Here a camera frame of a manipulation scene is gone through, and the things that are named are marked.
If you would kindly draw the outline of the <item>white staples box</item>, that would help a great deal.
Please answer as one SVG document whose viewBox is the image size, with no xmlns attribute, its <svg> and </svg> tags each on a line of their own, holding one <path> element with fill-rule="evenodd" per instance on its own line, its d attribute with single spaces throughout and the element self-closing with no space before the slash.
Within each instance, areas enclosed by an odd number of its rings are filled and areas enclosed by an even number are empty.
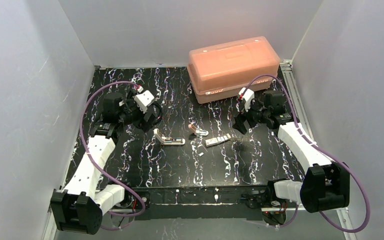
<svg viewBox="0 0 384 240">
<path fill-rule="evenodd" d="M 230 134 L 225 134 L 225 135 L 221 135 L 218 137 L 209 138 L 209 139 L 205 140 L 205 146 L 207 148 L 212 147 L 212 146 L 216 146 L 216 145 L 219 145 L 219 144 L 222 144 L 222 143 L 229 141 L 231 138 L 232 137 Z"/>
</svg>

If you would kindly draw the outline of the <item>pink white small stapler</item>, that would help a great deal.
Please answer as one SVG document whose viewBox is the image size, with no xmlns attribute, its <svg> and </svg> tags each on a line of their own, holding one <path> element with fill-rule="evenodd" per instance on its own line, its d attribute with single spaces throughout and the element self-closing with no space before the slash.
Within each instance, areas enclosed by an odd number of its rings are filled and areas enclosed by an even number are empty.
<svg viewBox="0 0 384 240">
<path fill-rule="evenodd" d="M 199 128 L 199 127 L 195 126 L 193 123 L 190 123 L 188 125 L 188 129 L 195 136 L 206 137 L 209 134 L 209 132 L 207 130 Z"/>
</svg>

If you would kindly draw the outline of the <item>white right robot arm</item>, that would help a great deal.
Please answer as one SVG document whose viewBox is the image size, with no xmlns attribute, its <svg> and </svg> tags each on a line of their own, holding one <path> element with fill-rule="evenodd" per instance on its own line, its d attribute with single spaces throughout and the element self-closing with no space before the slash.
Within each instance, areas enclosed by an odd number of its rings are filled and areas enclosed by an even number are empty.
<svg viewBox="0 0 384 240">
<path fill-rule="evenodd" d="M 343 166 L 316 150 L 316 143 L 295 123 L 288 110 L 287 98 L 278 90 L 268 90 L 258 100 L 252 90 L 242 88 L 238 98 L 243 102 L 234 118 L 234 129 L 248 132 L 265 124 L 291 150 L 305 171 L 302 182 L 290 179 L 271 180 L 262 202 L 291 201 L 303 205 L 309 213 L 345 208 L 350 203 L 350 174 Z"/>
</svg>

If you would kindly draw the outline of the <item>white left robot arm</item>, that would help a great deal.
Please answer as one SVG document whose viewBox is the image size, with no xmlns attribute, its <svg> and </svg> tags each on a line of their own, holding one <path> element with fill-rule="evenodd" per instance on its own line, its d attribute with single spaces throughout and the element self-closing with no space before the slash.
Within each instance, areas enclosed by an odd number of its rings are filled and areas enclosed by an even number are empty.
<svg viewBox="0 0 384 240">
<path fill-rule="evenodd" d="M 125 200 L 125 188 L 115 180 L 99 192 L 97 185 L 123 128 L 133 124 L 147 132 L 156 124 L 155 100 L 149 90 L 130 90 L 127 96 L 118 92 L 104 96 L 80 164 L 68 184 L 56 190 L 50 199 L 59 231 L 94 235 L 104 214 Z"/>
</svg>

